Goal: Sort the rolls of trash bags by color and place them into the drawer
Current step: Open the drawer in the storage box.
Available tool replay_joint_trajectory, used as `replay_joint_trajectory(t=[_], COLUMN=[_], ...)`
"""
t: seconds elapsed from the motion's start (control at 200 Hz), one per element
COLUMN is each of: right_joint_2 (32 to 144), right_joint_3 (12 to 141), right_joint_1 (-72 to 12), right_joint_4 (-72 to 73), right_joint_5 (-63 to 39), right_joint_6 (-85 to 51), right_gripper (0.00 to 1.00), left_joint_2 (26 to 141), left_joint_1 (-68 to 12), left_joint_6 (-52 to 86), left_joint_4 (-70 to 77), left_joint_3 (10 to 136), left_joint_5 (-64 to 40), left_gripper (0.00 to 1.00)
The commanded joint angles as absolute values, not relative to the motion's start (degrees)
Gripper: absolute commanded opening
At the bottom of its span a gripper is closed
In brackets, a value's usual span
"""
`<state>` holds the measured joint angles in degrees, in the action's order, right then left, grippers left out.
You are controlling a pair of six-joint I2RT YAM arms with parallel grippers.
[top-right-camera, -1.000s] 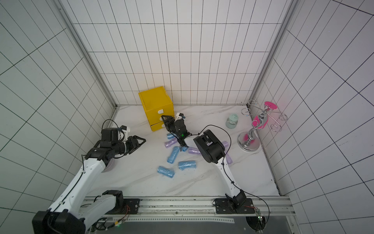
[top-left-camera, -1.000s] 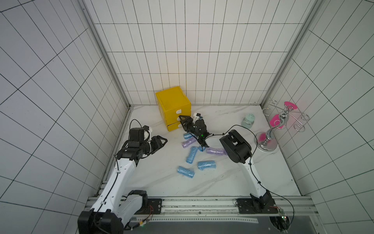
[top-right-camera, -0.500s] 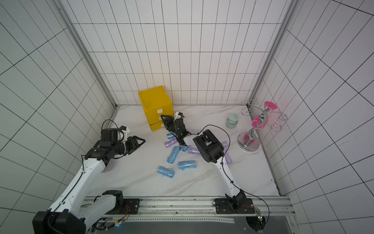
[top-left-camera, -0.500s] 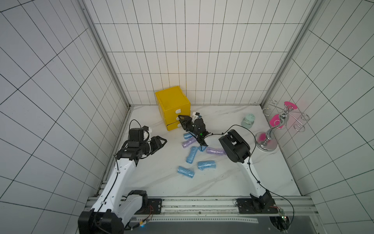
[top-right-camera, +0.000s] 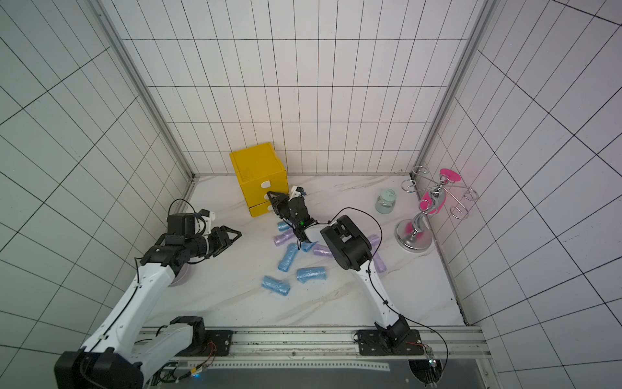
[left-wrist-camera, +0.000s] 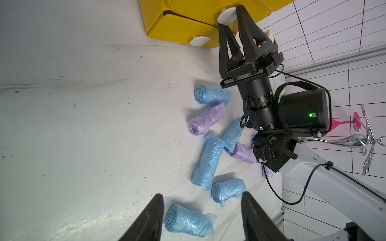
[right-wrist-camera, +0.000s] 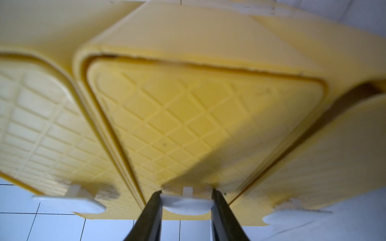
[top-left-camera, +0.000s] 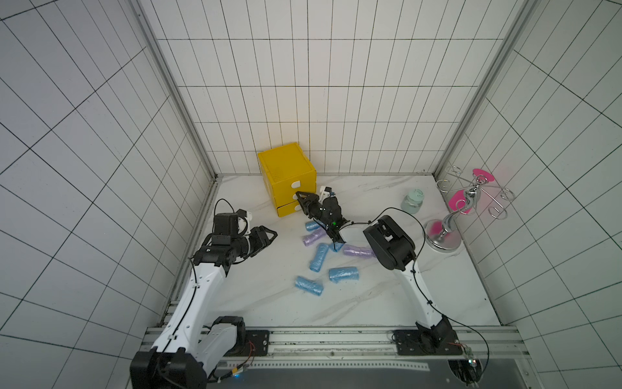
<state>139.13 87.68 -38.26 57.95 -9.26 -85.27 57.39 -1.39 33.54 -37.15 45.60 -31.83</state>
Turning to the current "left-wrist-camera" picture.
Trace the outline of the blue bag roll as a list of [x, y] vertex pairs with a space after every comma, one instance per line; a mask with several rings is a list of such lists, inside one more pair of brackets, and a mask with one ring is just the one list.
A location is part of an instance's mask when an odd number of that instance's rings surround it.
[[211, 196], [214, 202], [223, 204], [230, 198], [242, 196], [247, 187], [242, 179], [233, 178], [223, 182], [214, 183]]
[[217, 216], [203, 214], [173, 204], [165, 217], [165, 227], [172, 233], [184, 233], [191, 236], [206, 237], [214, 235], [214, 222]]
[[199, 104], [207, 103], [223, 103], [225, 106], [229, 104], [233, 97], [231, 89], [223, 89], [220, 86], [209, 86], [200, 84], [194, 90], [195, 100]]
[[234, 151], [235, 146], [242, 135], [243, 128], [240, 127], [241, 120], [242, 117], [236, 118], [221, 138], [224, 142], [224, 150], [227, 153], [232, 153]]
[[204, 137], [204, 150], [192, 177], [192, 183], [205, 191], [211, 189], [214, 175], [223, 153], [225, 143], [218, 137]]

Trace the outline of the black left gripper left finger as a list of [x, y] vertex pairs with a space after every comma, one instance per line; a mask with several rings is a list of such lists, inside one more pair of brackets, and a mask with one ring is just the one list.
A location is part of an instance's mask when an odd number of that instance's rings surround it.
[[119, 241], [160, 241], [164, 215], [163, 195], [156, 194]]

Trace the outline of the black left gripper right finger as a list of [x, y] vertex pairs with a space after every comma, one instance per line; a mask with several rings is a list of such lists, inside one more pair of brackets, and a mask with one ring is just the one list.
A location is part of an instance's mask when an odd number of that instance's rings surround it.
[[246, 241], [287, 241], [248, 191], [242, 194], [241, 213]]

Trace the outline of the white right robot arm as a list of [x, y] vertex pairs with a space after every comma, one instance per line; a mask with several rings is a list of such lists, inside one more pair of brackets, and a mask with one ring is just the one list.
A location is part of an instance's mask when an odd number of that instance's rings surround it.
[[332, 99], [325, 87], [295, 77], [300, 92], [283, 94], [270, 79], [282, 66], [276, 41], [239, 5], [218, 17], [221, 87], [237, 86], [241, 128], [256, 130], [253, 152], [264, 169], [303, 185], [354, 222], [351, 240], [386, 238], [386, 196], [317, 155], [309, 142], [324, 142], [333, 128]]

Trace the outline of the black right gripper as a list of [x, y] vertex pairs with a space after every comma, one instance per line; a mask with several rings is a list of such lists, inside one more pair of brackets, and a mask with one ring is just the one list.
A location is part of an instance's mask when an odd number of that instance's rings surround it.
[[278, 111], [269, 76], [282, 64], [283, 54], [270, 54], [271, 39], [243, 5], [236, 7], [236, 14], [244, 56], [229, 26], [218, 24], [220, 85], [223, 89], [238, 87], [243, 109], [241, 128], [273, 130], [278, 126]]

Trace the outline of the yellow plastic drawer cabinet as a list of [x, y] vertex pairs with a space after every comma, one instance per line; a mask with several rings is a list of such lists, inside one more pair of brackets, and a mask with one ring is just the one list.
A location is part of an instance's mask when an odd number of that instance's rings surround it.
[[259, 22], [291, 1], [147, 1], [139, 2], [146, 34], [154, 40], [190, 45], [196, 37], [207, 37], [204, 48], [219, 46], [218, 17], [223, 10], [243, 5]]

